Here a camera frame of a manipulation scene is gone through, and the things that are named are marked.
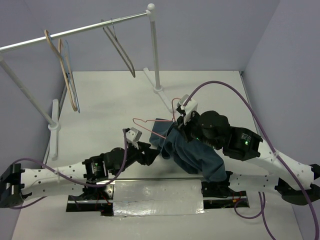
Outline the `blue t shirt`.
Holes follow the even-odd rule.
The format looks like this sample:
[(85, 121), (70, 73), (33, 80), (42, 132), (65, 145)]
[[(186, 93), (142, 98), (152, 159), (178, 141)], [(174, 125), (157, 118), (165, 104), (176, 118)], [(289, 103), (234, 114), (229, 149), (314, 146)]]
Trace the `blue t shirt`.
[(227, 179), (224, 160), (216, 151), (198, 140), (187, 142), (174, 127), (174, 123), (157, 118), (153, 124), (149, 142), (164, 159), (173, 161), (191, 175), (202, 174), (208, 182)]

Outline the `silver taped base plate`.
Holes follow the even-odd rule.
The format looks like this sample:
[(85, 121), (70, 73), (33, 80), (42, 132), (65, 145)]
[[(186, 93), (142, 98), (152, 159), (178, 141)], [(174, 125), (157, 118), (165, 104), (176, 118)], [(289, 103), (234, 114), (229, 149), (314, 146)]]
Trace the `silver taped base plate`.
[(104, 217), (185, 216), (205, 210), (248, 208), (244, 191), (234, 192), (199, 179), (116, 181), (69, 196), (68, 213), (99, 212)]

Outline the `grey plastic hanger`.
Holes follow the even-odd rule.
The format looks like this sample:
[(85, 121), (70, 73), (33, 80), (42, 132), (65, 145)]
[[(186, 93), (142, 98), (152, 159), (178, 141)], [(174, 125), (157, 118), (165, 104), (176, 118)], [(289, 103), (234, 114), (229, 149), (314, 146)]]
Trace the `grey plastic hanger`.
[(121, 57), (122, 61), (126, 65), (128, 71), (131, 73), (132, 77), (135, 78), (136, 71), (135, 71), (133, 62), (130, 59), (127, 52), (125, 51), (124, 47), (119, 42), (115, 32), (114, 24), (112, 23), (111, 26), (112, 26), (112, 29), (109, 26), (104, 26), (102, 30), (105, 33), (105, 35), (108, 37), (112, 45), (114, 46), (115, 50), (118, 52), (119, 56)]

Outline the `wooden hanger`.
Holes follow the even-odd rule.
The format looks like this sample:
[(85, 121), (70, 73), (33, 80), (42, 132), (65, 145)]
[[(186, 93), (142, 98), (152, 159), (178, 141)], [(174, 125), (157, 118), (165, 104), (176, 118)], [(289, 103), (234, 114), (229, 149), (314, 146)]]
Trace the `wooden hanger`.
[(70, 63), (65, 58), (66, 55), (62, 54), (62, 49), (64, 47), (63, 43), (62, 43), (62, 39), (61, 38), (58, 39), (58, 47), (56, 47), (54, 45), (54, 43), (53, 43), (53, 40), (52, 40), (51, 35), (50, 35), (48, 30), (46, 30), (46, 29), (44, 30), (44, 35), (45, 35), (46, 42), (49, 44), (51, 50), (54, 52), (54, 54), (56, 55), (57, 59), (59, 60), (60, 67), (61, 67), (61, 70), (62, 70), (62, 75), (63, 75), (64, 82), (65, 82), (65, 87), (66, 87), (66, 90), (67, 90), (67, 94), (68, 94), (68, 97), (69, 97), (69, 101), (70, 101), (71, 107), (72, 107), (74, 112), (77, 112), (78, 111), (78, 107), (77, 107), (77, 104), (76, 104), (75, 94), (74, 94), (74, 92), (73, 92), (73, 90), (71, 88), (71, 86), (72, 86), (72, 84), (71, 84), (72, 77), (68, 75), (71, 72), (71, 66), (70, 66)]

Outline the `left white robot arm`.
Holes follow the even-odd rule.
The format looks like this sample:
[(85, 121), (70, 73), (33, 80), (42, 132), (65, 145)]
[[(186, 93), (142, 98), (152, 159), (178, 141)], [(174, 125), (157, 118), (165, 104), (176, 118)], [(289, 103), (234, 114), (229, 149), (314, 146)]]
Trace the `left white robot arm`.
[(51, 168), (22, 168), (18, 160), (0, 176), (1, 208), (17, 208), (25, 200), (57, 195), (82, 195), (93, 199), (134, 163), (150, 166), (159, 155), (149, 143), (127, 143), (84, 161)]

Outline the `white clothes rack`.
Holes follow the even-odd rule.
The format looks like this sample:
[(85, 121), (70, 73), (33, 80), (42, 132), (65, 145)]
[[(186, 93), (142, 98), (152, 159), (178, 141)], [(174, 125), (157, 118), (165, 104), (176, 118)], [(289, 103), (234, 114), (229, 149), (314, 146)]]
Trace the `white clothes rack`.
[[(156, 11), (155, 5), (153, 3), (148, 4), (147, 9), (144, 12), (136, 13), (133, 15), (128, 15), (124, 17), (119, 17), (110, 20), (101, 20), (98, 23), (74, 28), (71, 30), (58, 32), (55, 34), (51, 34), (53, 44), (57, 47), (58, 46), (58, 39), (63, 39), (64, 37), (79, 34), (82, 32), (88, 32), (95, 29), (103, 29), (103, 27), (108, 26), (112, 29), (113, 25), (126, 22), (133, 19), (138, 19), (142, 17), (148, 17), (150, 22), (150, 32), (151, 32), (151, 43), (152, 43), (152, 54), (153, 54), (153, 65), (154, 65), (154, 73), (145, 67), (143, 72), (147, 79), (149, 80), (150, 84), (152, 85), (153, 91), (156, 95), (159, 96), (165, 107), (170, 113), (174, 113), (173, 101), (169, 100), (166, 96), (164, 89), (161, 85), (160, 81), (160, 67), (159, 67), (159, 56), (158, 56), (158, 43), (157, 43), (157, 32), (156, 32)], [(0, 48), (1, 53), (6, 53), (9, 51), (13, 51), (16, 49), (24, 48), (27, 46), (31, 46), (34, 44), (46, 42), (45, 34), (42, 37), (34, 38), (31, 40), (26, 40), (23, 42), (2, 46)], [(42, 117), (48, 123), (48, 130), (50, 132), (49, 141), (47, 144), (46, 152), (43, 158), (43, 161), (46, 162), (47, 160), (56, 160), (58, 157), (58, 143), (59, 143), (59, 131), (61, 129), (60, 124), (60, 114), (62, 111), (62, 106), (65, 100), (65, 97), (68, 97), (67, 89), (64, 83), (64, 89), (62, 93), (62, 97), (60, 100), (53, 99), (52, 100), (52, 109), (51, 114), (48, 114), (40, 102), (33, 96), (30, 90), (23, 84), (23, 82), (19, 79), (19, 77), (15, 74), (15, 72), (9, 67), (6, 63), (4, 58), (0, 59), (0, 67), (4, 70), (4, 72), (10, 77), (10, 79), (16, 84), (16, 86), (21, 90), (21, 92), (25, 95), (28, 101), (34, 106), (34, 108), (42, 115)]]

